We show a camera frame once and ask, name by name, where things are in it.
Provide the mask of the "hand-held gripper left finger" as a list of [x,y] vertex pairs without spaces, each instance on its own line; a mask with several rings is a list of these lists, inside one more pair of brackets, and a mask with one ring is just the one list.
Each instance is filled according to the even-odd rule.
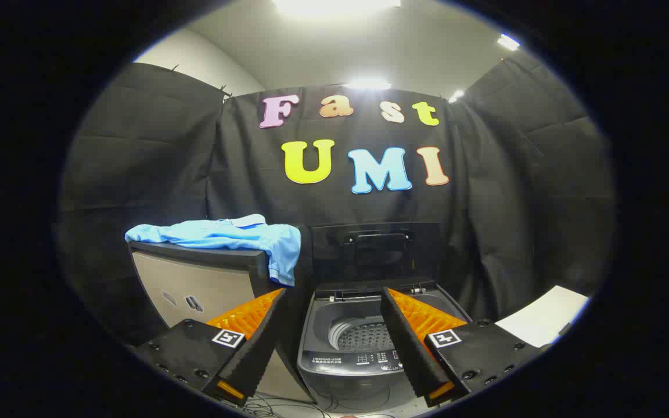
[[286,289],[276,289],[212,320],[181,320],[135,347],[135,354],[183,386],[244,406],[279,340],[286,299]]

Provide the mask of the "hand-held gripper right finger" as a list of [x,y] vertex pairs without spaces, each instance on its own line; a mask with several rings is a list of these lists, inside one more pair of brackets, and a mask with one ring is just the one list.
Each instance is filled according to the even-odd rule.
[[542,354],[496,323],[467,322],[388,287],[380,314],[412,390],[430,407],[493,387]]

